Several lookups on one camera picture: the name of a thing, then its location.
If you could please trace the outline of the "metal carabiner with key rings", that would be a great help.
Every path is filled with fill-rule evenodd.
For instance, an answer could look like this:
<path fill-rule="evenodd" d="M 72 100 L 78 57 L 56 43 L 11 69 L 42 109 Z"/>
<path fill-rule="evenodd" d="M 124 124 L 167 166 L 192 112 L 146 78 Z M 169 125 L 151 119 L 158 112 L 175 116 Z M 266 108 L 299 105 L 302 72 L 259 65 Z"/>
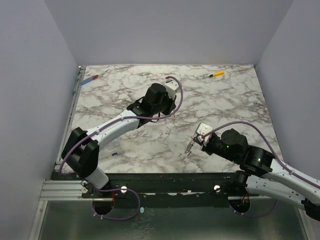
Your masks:
<path fill-rule="evenodd" d="M 185 155 L 188 155 L 188 154 L 191 152 L 194 143 L 195 143 L 195 142 L 194 142 L 194 138 L 193 138 L 193 137 L 190 137 L 190 142 L 187 144 L 187 146 L 186 146 L 186 148 L 185 148 L 185 151 L 184 151 L 184 154 L 185 154 Z"/>

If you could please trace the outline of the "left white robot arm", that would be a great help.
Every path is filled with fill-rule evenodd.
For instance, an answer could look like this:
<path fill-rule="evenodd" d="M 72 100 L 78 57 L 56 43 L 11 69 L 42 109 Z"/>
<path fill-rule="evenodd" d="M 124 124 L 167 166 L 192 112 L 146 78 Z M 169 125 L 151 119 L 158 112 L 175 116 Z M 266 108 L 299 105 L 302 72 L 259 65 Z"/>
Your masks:
<path fill-rule="evenodd" d="M 97 196 L 106 197 L 111 186 L 108 176 L 98 166 L 100 150 L 127 132 L 172 115 L 176 108 L 176 92 L 180 88 L 173 80 L 164 84 L 153 83 L 143 97 L 117 117 L 88 130 L 75 128 L 61 153 L 63 163 L 91 183 Z"/>

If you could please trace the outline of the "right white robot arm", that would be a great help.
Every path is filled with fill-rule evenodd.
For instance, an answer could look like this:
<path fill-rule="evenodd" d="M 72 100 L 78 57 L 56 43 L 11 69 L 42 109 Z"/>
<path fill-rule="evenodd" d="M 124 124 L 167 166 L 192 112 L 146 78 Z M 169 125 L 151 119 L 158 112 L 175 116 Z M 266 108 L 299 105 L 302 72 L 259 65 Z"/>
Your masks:
<path fill-rule="evenodd" d="M 211 130 L 200 124 L 192 140 L 209 156 L 218 155 L 239 165 L 229 184 L 234 195 L 270 197 L 292 204 L 316 221 L 320 219 L 320 192 L 313 186 L 318 180 L 308 177 L 307 182 L 302 181 L 286 170 L 287 164 L 280 164 L 271 152 L 248 144 L 247 138 L 233 128 L 220 136 Z"/>

